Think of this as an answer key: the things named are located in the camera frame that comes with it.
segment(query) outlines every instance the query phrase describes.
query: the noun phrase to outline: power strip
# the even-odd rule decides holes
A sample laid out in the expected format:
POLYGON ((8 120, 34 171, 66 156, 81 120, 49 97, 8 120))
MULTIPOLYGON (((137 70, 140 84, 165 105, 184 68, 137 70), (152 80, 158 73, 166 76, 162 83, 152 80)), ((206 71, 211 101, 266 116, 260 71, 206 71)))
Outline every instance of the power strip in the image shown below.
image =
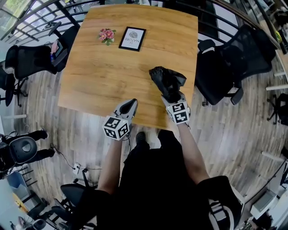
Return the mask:
POLYGON ((79 170, 80 170, 80 164, 79 163, 75 163, 74 164, 74 170, 73 170, 73 173, 75 175, 77 175, 79 173, 79 170))

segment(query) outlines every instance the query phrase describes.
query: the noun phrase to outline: person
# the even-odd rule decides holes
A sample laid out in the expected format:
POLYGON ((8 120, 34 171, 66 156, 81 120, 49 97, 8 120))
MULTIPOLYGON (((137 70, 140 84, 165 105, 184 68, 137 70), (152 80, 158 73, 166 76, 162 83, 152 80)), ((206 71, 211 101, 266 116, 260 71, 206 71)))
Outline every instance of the person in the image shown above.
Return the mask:
MULTIPOLYGON (((38 141, 40 139, 48 138, 49 134, 45 130, 45 128, 41 127, 40 130, 34 131, 32 133, 24 134, 24 135, 19 135, 19 136, 10 137, 10 138, 6 138, 3 134, 1 136, 2 136, 2 143, 9 145, 12 141, 14 141, 20 137, 31 137, 35 141, 38 141)), ((30 160, 28 160, 27 162, 25 162, 25 164, 32 163, 32 162, 39 161, 39 160, 43 160, 47 157, 53 157, 54 154, 55 154, 54 146, 51 146, 49 149, 39 150, 39 151, 37 151, 36 155, 33 158, 31 158, 30 160)), ((15 167, 22 166, 22 165, 23 164, 16 164, 15 167)))
MULTIPOLYGON (((101 207, 97 227, 213 229, 208 199, 219 201, 233 214, 234 227, 241 205, 226 176, 210 178, 203 157, 186 123, 173 132, 161 130, 160 149, 150 149, 146 135, 136 135, 136 147, 124 162, 120 179, 122 141, 111 140, 99 177, 101 207)), ((230 229, 226 222, 219 229, 230 229)))

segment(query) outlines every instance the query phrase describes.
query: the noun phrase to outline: table top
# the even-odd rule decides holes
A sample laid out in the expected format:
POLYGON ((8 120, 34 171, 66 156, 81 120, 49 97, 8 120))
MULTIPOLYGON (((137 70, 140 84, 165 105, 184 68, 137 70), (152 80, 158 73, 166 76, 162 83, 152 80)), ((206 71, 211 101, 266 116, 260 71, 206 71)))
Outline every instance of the table top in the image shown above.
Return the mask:
POLYGON ((183 74, 187 80, 180 91, 191 105, 197 45, 196 16, 135 4, 91 8, 64 69, 58 105, 107 116, 120 102, 136 98, 133 123, 173 129, 149 70, 163 66, 183 74), (146 29, 139 52, 118 48, 126 27, 146 29), (117 31, 110 46, 98 40, 102 28, 117 31))

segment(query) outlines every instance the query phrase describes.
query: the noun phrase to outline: black shirt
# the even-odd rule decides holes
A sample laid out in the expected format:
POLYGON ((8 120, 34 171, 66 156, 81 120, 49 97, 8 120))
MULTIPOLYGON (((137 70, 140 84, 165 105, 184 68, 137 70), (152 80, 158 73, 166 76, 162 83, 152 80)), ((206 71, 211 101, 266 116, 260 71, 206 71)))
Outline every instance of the black shirt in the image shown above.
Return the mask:
POLYGON ((98 198, 102 207, 98 207, 97 226, 212 229, 208 198, 229 207, 235 225, 238 223, 241 205, 227 177, 195 185, 187 174, 182 151, 132 151, 125 161, 118 191, 114 195, 102 192, 98 198))

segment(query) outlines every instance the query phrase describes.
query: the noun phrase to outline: shoe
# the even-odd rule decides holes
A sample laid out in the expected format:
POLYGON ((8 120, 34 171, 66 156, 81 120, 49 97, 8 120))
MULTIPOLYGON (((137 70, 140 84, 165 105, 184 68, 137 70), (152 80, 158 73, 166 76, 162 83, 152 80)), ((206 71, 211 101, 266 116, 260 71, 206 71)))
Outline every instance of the shoe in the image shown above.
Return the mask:
POLYGON ((40 127, 40 131, 44 131, 47 134, 46 138, 49 138, 49 133, 46 131, 44 127, 40 127))
POLYGON ((49 149, 53 149, 55 153, 60 154, 60 152, 56 149, 55 145, 53 143, 50 144, 50 148, 49 149))
POLYGON ((136 135, 136 144, 139 144, 140 142, 146 142, 146 134, 143 131, 136 135))

